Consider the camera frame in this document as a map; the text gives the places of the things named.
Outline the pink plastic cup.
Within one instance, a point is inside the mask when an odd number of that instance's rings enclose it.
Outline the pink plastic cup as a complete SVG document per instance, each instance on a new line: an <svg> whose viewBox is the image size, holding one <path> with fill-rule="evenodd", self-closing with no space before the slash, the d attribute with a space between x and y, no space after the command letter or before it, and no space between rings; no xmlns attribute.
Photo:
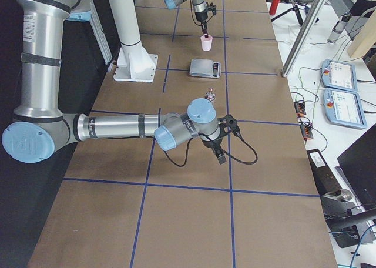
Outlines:
<svg viewBox="0 0 376 268"><path fill-rule="evenodd" d="M213 37L211 35L202 35L200 37L202 50L208 52L212 48Z"/></svg>

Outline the clear glass sauce bottle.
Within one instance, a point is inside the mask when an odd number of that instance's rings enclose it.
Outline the clear glass sauce bottle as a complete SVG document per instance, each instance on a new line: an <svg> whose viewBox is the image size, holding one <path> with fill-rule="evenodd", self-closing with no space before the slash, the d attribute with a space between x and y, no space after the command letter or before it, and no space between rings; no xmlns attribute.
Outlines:
<svg viewBox="0 0 376 268"><path fill-rule="evenodd" d="M216 99L216 94L214 93L214 90L213 88L209 88L209 90L206 92L205 94L205 98L210 101L210 102L214 102L215 99Z"/></svg>

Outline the silver kitchen scale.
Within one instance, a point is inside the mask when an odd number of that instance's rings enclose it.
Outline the silver kitchen scale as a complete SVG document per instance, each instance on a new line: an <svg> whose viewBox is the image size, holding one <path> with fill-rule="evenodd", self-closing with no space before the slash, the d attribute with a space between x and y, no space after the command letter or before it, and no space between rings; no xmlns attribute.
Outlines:
<svg viewBox="0 0 376 268"><path fill-rule="evenodd" d="M192 59L189 75L202 78L219 78L221 76L221 63L211 59Z"/></svg>

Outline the lower orange black connector box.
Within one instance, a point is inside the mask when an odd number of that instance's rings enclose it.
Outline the lower orange black connector box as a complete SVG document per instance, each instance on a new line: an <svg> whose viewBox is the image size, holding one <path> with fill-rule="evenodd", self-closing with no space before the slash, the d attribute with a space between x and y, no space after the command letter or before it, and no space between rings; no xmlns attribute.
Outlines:
<svg viewBox="0 0 376 268"><path fill-rule="evenodd" d="M313 126L309 122L300 122L300 130L302 137L305 141L311 140L314 138L312 133Z"/></svg>

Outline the orange black connector box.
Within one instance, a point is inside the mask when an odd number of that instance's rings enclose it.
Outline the orange black connector box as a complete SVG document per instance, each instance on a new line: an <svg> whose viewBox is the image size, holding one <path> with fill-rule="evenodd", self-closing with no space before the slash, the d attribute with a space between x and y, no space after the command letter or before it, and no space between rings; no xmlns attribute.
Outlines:
<svg viewBox="0 0 376 268"><path fill-rule="evenodd" d="M311 140L314 138L312 133L313 126L309 122L300 122L300 130L302 137L305 141Z"/></svg>
<svg viewBox="0 0 376 268"><path fill-rule="evenodd" d="M306 115L305 103L304 102L297 102L294 103L294 109L298 117Z"/></svg>

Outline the upper orange black connector box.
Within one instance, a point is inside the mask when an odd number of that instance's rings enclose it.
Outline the upper orange black connector box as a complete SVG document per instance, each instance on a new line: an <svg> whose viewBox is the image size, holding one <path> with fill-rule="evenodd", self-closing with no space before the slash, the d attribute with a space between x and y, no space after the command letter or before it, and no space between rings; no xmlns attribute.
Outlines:
<svg viewBox="0 0 376 268"><path fill-rule="evenodd" d="M306 115L305 103L304 102L297 102L294 103L294 109L298 117Z"/></svg>

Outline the black tripod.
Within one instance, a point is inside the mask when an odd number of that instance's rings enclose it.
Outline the black tripod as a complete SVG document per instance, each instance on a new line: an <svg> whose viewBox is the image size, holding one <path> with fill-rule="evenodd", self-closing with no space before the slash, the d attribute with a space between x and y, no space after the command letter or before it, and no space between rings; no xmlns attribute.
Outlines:
<svg viewBox="0 0 376 268"><path fill-rule="evenodd" d="M303 21L303 18L301 16L301 11L304 11L305 14L307 15L309 10L310 10L310 7L307 4L300 4L299 2L296 2L296 1L293 1L291 4L292 4L292 7L290 9L288 9L288 10L282 12L281 14L278 14L277 16L271 18L271 21L273 22L273 21L277 20L278 18L281 18L284 15L287 15L289 12L294 12L295 16L297 18L298 24L300 26L302 26L304 21Z"/></svg>

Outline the black box with label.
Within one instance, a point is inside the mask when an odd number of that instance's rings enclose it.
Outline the black box with label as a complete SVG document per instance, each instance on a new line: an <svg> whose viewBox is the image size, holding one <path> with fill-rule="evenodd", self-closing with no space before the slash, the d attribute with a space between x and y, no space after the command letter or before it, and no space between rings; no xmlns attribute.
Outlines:
<svg viewBox="0 0 376 268"><path fill-rule="evenodd" d="M314 176L315 185L320 196L342 189L318 149L308 150L307 156Z"/></svg>

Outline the lower blue teach pendant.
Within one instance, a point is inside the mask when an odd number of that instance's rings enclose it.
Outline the lower blue teach pendant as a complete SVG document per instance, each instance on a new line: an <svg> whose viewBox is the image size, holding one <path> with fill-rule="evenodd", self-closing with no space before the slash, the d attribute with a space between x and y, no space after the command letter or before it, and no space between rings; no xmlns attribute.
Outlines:
<svg viewBox="0 0 376 268"><path fill-rule="evenodd" d="M325 115L331 123L356 129L367 127L357 92L326 88L323 101Z"/></svg>

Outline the blue teach pendant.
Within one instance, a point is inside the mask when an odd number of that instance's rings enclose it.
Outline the blue teach pendant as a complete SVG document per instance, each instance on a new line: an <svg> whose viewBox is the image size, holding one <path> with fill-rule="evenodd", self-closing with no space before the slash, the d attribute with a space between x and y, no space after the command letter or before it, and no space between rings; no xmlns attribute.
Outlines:
<svg viewBox="0 0 376 268"><path fill-rule="evenodd" d="M322 82L326 88L357 91L355 65L325 59L321 65Z"/></svg>
<svg viewBox="0 0 376 268"><path fill-rule="evenodd" d="M323 101L325 115L331 123L356 129L367 127L357 92L326 88Z"/></svg>

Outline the black monitor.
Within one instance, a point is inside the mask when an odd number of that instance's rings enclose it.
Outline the black monitor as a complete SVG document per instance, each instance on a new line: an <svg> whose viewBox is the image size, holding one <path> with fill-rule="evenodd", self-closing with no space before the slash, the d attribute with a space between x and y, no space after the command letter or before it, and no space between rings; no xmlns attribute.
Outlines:
<svg viewBox="0 0 376 268"><path fill-rule="evenodd" d="M375 203L375 125L337 158L343 175L362 203Z"/></svg>

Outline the upper blue teach pendant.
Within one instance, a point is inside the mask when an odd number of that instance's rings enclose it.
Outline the upper blue teach pendant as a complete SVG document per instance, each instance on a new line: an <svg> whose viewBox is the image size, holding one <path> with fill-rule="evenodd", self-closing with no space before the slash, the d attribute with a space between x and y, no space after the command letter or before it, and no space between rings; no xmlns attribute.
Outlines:
<svg viewBox="0 0 376 268"><path fill-rule="evenodd" d="M325 59L321 65L322 82L326 88L357 91L355 65Z"/></svg>

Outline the wooden beam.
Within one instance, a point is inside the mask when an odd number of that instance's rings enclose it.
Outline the wooden beam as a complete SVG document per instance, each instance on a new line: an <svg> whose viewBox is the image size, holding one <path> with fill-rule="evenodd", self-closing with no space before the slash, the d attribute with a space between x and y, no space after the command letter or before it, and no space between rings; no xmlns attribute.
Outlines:
<svg viewBox="0 0 376 268"><path fill-rule="evenodd" d="M370 8L370 10L374 12L347 49L351 58L364 56L375 44L375 7Z"/></svg>

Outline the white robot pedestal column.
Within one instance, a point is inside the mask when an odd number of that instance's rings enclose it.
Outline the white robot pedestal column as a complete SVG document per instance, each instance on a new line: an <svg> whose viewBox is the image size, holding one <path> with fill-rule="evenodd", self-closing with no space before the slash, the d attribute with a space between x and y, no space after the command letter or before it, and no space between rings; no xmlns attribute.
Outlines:
<svg viewBox="0 0 376 268"><path fill-rule="evenodd" d="M133 0L109 0L120 40L116 81L153 82L158 56L142 45Z"/></svg>

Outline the aluminium frame post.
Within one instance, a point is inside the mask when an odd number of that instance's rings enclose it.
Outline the aluminium frame post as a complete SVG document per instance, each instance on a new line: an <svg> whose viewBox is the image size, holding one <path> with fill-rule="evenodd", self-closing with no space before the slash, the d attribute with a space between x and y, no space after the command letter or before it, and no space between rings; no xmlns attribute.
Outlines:
<svg viewBox="0 0 376 268"><path fill-rule="evenodd" d="M301 26L301 29L295 39L291 51L284 63L281 70L282 77L287 77L290 73L295 61L297 60L299 53L308 38L310 31L312 30L318 15L321 12L322 7L325 5L326 0L314 0L313 4L308 12L308 15Z"/></svg>

